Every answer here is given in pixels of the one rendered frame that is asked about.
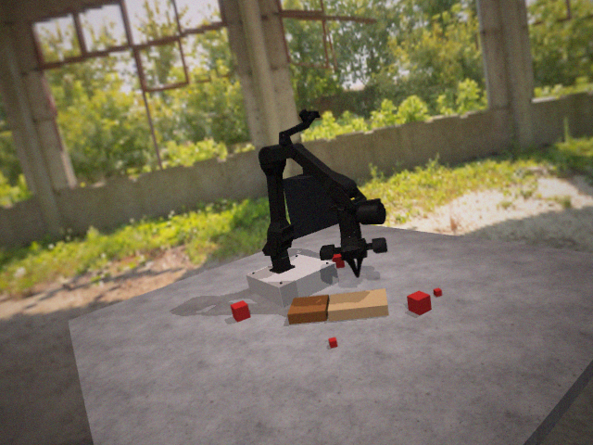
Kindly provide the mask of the orange square block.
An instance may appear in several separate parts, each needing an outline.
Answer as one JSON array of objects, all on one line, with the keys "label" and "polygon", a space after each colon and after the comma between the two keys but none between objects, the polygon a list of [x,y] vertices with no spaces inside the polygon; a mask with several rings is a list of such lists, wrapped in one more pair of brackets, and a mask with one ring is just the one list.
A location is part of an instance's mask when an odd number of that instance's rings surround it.
[{"label": "orange square block", "polygon": [[293,299],[287,314],[289,324],[327,321],[329,301],[329,295]]}]

